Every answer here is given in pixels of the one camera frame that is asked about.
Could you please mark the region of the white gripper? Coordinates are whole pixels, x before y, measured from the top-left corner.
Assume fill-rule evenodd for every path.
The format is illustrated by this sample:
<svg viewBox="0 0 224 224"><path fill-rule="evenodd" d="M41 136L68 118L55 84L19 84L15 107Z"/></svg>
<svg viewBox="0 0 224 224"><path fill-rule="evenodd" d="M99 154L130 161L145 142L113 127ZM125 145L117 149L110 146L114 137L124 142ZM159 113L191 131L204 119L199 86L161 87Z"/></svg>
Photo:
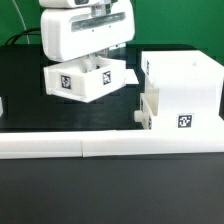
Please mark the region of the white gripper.
<svg viewBox="0 0 224 224"><path fill-rule="evenodd" d="M130 0L39 0L45 55L64 62L128 42L135 34ZM95 69L82 59L87 72Z"/></svg>

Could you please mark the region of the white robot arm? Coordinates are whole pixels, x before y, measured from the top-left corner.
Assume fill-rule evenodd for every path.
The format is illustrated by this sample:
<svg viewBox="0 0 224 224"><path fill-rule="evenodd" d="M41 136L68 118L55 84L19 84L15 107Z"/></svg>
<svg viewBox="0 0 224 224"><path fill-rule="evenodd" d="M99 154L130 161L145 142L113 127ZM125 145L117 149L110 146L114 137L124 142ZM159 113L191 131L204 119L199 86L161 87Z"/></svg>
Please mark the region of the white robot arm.
<svg viewBox="0 0 224 224"><path fill-rule="evenodd" d="M66 62L133 39L130 0L39 0L45 55Z"/></svg>

